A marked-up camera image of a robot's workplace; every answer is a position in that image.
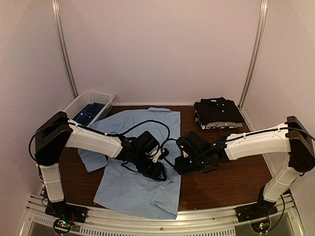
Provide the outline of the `light blue long sleeve shirt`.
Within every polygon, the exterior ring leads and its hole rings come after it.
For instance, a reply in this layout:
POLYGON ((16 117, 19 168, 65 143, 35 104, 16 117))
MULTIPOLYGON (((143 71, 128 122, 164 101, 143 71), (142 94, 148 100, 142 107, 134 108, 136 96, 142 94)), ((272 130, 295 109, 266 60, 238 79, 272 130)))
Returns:
POLYGON ((121 213, 157 219, 175 219, 179 207, 181 176, 170 166, 181 152, 173 141, 181 135, 181 114, 164 108, 126 110, 97 121, 92 129, 110 134, 126 132, 126 137, 138 137, 149 131, 162 143, 169 155, 162 160, 167 181, 156 181, 135 172, 129 163, 126 168, 121 161, 105 155, 80 149, 78 154, 87 172, 104 168, 104 174, 94 197, 94 202, 121 213))

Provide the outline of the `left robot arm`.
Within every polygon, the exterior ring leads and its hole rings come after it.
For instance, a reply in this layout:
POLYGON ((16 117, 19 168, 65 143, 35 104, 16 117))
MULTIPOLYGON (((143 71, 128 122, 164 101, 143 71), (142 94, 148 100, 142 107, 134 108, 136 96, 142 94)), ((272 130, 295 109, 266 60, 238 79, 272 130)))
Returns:
POLYGON ((148 131, 138 137, 107 134, 69 120, 65 112, 57 112, 37 129, 30 141, 35 143, 35 154, 31 157, 42 177, 48 205, 59 218, 67 218, 71 213, 65 201, 59 171, 64 148, 104 154, 133 164, 145 177, 158 181, 167 179, 164 165, 150 156, 153 149, 159 147, 159 142, 148 131))

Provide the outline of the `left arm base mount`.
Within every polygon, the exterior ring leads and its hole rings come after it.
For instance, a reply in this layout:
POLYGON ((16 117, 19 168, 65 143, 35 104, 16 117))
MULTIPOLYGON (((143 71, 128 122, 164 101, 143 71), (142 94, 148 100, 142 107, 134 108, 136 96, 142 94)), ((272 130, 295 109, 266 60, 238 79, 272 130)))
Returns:
POLYGON ((56 218, 53 221, 52 228, 58 235, 65 235, 74 230, 76 223, 85 223, 88 209, 83 206, 74 206, 66 204, 65 208, 60 209, 47 205, 45 214, 56 218))

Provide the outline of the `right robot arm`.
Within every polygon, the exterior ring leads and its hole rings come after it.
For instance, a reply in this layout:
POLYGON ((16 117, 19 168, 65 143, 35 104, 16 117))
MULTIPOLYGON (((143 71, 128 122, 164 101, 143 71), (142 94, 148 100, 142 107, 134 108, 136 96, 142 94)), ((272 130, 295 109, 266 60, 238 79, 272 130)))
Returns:
POLYGON ((208 165, 214 166, 252 155, 286 153, 283 168, 261 188, 257 203, 252 205, 253 214, 262 217, 298 176, 315 167, 313 141, 314 137, 295 116, 289 116, 285 123, 269 129, 216 136, 211 143, 190 131, 176 141, 186 155, 175 159, 174 169, 183 175, 200 171, 208 165))

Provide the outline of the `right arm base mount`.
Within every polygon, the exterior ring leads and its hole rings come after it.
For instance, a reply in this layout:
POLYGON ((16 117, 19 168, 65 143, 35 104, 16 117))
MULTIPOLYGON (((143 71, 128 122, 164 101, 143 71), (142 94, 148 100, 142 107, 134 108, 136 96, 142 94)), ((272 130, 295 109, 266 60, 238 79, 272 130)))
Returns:
POLYGON ((270 215, 278 212, 276 203, 262 201, 236 207, 238 222, 250 222, 251 229, 258 234, 267 233, 271 228, 270 215))

